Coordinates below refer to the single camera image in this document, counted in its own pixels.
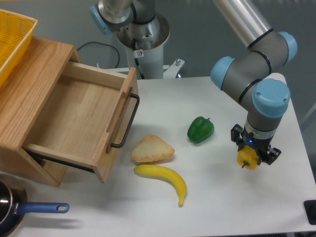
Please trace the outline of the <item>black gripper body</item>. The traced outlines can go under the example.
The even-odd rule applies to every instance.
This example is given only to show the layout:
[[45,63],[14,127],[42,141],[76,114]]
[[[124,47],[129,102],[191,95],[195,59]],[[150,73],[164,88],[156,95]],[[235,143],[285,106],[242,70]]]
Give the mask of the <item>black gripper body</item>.
[[276,130],[262,132],[254,129],[249,124],[241,127],[235,124],[231,129],[231,141],[237,146],[250,146],[255,151],[259,149],[262,152],[262,163],[271,165],[280,156],[281,150],[271,146],[271,141]]

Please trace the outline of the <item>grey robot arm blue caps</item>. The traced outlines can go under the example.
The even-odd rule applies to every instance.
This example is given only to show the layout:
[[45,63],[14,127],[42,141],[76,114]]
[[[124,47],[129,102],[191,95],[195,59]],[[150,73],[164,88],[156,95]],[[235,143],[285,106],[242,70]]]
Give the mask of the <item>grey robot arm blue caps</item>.
[[[249,0],[217,0],[215,5],[249,50],[241,60],[221,58],[210,73],[212,82],[248,112],[245,125],[231,129],[231,140],[239,151],[252,148],[257,164],[272,164],[281,152],[271,140],[288,108],[290,90],[271,74],[296,55],[297,42],[289,33],[275,32]],[[138,78],[167,76],[163,46],[170,29],[153,0],[100,0],[90,13],[103,34],[116,34]]]

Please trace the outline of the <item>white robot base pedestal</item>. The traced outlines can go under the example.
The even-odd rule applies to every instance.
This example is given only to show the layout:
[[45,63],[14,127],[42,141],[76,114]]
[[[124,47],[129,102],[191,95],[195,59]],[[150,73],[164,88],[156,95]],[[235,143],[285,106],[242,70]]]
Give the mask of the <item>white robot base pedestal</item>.
[[184,60],[178,58],[171,65],[164,65],[164,45],[169,35],[169,23],[158,13],[147,24],[129,23],[117,31],[128,66],[136,68],[138,79],[173,79],[179,76]]

